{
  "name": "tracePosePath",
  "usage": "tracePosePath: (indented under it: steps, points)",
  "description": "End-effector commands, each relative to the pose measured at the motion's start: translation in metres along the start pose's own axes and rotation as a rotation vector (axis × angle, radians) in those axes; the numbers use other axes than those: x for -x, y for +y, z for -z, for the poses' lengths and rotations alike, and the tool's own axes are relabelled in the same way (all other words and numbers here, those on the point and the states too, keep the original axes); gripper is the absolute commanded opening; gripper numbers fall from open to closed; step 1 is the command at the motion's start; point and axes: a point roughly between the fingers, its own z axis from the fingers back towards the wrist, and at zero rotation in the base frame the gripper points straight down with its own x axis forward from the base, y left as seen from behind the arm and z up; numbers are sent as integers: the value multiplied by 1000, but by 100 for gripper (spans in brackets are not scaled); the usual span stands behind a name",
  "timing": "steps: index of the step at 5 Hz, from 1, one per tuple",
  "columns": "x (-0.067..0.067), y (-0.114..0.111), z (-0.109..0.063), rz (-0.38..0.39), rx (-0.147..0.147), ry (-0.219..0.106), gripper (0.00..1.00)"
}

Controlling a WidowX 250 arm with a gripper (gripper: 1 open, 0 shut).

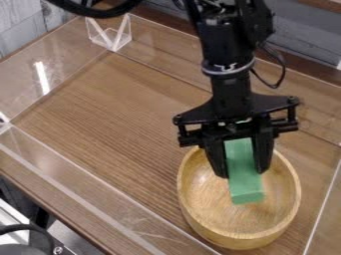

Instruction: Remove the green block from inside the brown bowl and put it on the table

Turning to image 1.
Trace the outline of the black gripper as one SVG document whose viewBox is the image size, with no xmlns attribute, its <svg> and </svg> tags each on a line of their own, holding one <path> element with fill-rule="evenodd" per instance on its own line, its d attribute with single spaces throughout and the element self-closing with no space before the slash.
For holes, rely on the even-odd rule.
<svg viewBox="0 0 341 255">
<path fill-rule="evenodd" d="M 197 107 L 177 114 L 180 146 L 203 146 L 213 174 L 228 178 L 223 141 L 251 137 L 257 173 L 271 162 L 274 138 L 298 130 L 296 97 L 269 96 L 251 90 L 249 75 L 257 77 L 252 64 L 239 68 L 201 65 L 209 77 L 211 98 Z"/>
</svg>

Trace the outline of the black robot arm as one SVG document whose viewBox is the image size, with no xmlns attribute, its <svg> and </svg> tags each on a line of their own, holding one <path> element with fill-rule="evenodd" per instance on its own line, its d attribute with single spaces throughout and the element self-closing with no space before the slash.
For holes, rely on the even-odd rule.
<svg viewBox="0 0 341 255">
<path fill-rule="evenodd" d="M 263 0 L 183 0 L 201 48 L 201 73 L 209 79 L 211 98 L 177 114 L 177 143 L 199 146 L 216 176 L 229 178 L 237 160 L 232 147 L 247 140 L 248 161 L 257 173 L 269 167 L 274 140 L 298 130 L 295 97 L 268 96 L 251 90 L 253 51 L 274 33 L 272 12 Z"/>
</svg>

